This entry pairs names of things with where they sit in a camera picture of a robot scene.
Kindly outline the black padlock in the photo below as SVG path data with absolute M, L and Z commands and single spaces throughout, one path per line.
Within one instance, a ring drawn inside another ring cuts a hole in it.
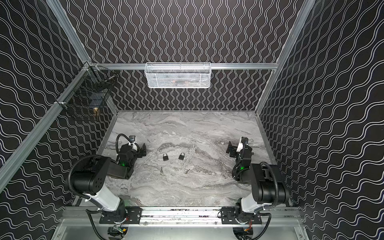
M 169 160 L 169 157 L 166 153 L 163 154 L 163 161 L 168 161 Z
M 185 158 L 185 153 L 181 153 L 178 157 L 179 160 L 183 161 Z

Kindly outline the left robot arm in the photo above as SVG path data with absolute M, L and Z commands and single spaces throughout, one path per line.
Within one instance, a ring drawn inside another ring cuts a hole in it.
M 107 176 L 130 179 L 137 159 L 146 154 L 146 145 L 140 148 L 137 144 L 125 144 L 118 150 L 117 163 L 110 157 L 85 156 L 70 169 L 68 187 L 73 194 L 98 207 L 100 224 L 139 224 L 143 210 L 126 207 L 124 200 L 106 186 L 105 180 Z

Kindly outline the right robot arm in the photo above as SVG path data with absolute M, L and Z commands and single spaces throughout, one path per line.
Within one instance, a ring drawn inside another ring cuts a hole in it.
M 232 178 L 239 184 L 251 186 L 251 193 L 240 198 L 234 207 L 221 209 L 224 225 L 261 223 L 261 211 L 289 204 L 289 191 L 277 165 L 267 162 L 252 163 L 253 149 L 248 138 L 241 138 L 237 146 L 229 142 L 226 153 L 235 159 Z

